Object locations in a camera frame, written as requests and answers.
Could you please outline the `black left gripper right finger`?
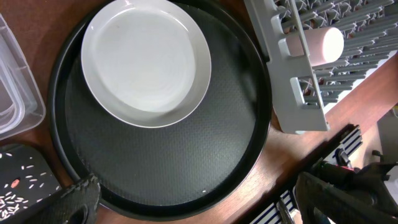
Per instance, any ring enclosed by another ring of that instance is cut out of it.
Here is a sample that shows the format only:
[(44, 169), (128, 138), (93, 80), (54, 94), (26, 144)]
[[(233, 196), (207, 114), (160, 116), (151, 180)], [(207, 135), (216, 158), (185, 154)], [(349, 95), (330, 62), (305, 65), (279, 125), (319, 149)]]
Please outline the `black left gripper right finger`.
[(295, 188), (304, 223), (318, 223), (315, 210), (335, 223), (397, 223), (392, 215), (366, 205), (308, 172), (298, 175)]

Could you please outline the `black rectangular tray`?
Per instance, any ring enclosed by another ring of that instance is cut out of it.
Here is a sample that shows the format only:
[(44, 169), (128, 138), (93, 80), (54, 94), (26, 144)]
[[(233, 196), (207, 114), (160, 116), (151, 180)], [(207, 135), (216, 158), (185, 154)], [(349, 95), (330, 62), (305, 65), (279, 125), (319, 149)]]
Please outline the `black rectangular tray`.
[(1, 147), (1, 223), (61, 189), (36, 148), (25, 144)]

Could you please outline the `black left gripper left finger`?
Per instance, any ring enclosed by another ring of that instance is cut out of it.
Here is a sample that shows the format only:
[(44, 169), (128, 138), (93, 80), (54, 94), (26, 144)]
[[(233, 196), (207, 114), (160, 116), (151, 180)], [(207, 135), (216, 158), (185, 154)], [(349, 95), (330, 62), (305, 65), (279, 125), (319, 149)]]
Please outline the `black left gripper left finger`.
[(90, 174), (69, 186), (3, 220), (5, 224), (94, 224), (100, 204), (98, 178)]

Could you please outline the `grey plate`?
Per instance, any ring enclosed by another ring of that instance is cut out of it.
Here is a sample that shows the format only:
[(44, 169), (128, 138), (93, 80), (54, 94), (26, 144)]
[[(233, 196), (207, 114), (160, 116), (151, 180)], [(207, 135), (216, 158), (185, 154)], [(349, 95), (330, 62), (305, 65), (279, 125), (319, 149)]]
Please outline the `grey plate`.
[(191, 115), (211, 80), (208, 42), (166, 0), (117, 0), (89, 22), (81, 69), (95, 100), (118, 120), (163, 128)]

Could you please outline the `black round tray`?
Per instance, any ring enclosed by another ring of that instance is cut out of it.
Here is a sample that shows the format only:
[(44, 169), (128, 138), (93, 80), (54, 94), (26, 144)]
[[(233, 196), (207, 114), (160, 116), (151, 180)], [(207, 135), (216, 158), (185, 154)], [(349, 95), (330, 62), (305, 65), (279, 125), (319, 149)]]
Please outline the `black round tray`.
[(96, 102), (80, 66), (95, 10), (68, 36), (49, 84), (51, 137), (68, 174), (95, 175), (102, 205), (141, 220), (179, 220), (221, 202), (252, 170), (271, 123), (271, 83), (250, 31), (216, 1), (177, 5), (201, 28), (212, 62), (206, 96), (183, 121), (138, 128)]

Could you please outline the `grey dishwasher rack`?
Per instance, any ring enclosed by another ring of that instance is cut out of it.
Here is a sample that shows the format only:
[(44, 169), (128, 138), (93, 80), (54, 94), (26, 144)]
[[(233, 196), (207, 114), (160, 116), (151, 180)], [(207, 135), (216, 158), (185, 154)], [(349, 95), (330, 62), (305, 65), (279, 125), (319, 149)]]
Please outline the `grey dishwasher rack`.
[[(396, 0), (245, 0), (269, 58), (273, 107), (289, 134), (327, 131), (326, 114), (397, 52)], [(334, 27), (344, 39), (334, 62), (310, 64), (309, 32)]]

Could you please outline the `pink cup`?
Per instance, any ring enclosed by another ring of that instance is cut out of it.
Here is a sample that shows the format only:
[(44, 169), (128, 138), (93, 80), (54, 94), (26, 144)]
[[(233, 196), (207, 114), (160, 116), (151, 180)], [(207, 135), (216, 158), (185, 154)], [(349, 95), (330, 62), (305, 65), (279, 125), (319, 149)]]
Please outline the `pink cup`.
[(338, 60), (343, 53), (345, 40), (335, 27), (324, 27), (303, 32), (309, 55), (305, 55), (299, 33), (288, 35), (285, 39), (292, 61), (304, 66), (316, 67)]

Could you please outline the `clear plastic waste bin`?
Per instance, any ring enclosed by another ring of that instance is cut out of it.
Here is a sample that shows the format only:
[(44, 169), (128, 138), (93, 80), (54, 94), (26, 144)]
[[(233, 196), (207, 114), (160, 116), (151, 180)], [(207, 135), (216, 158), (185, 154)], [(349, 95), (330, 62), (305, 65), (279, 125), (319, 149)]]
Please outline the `clear plastic waste bin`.
[(1, 139), (38, 126), (46, 108), (17, 39), (1, 18)]

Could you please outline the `food scraps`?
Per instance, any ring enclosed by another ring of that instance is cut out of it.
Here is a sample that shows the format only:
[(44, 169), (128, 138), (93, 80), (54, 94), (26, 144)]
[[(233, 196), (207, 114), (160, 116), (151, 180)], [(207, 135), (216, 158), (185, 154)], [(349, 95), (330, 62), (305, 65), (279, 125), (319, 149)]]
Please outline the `food scraps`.
[(43, 158), (38, 154), (1, 153), (1, 220), (40, 202), (50, 193)]

